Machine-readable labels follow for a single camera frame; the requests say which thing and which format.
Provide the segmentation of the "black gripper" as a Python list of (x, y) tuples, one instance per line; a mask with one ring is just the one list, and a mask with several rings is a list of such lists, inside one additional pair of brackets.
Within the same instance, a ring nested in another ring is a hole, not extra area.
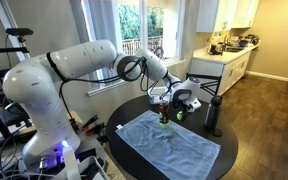
[(183, 120), (185, 121), (188, 115), (187, 106), (180, 100), (173, 100), (171, 103), (172, 109), (176, 111), (176, 115), (179, 111), (183, 112)]

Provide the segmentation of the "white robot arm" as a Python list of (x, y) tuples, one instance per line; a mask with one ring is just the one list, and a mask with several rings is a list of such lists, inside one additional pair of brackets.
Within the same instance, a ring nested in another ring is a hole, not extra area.
[(36, 172), (41, 162), (54, 166), (64, 143), (74, 150), (80, 147), (81, 137), (69, 121), (63, 89), (102, 68), (114, 69), (116, 77), (123, 81), (140, 77), (162, 80), (172, 104), (188, 112), (201, 107), (197, 97), (200, 82), (192, 78), (180, 80), (157, 55), (144, 48), (126, 55), (118, 52), (111, 41), (96, 40), (31, 57), (9, 70), (3, 82), (7, 98), (20, 104), (36, 128), (21, 153), (23, 169)]

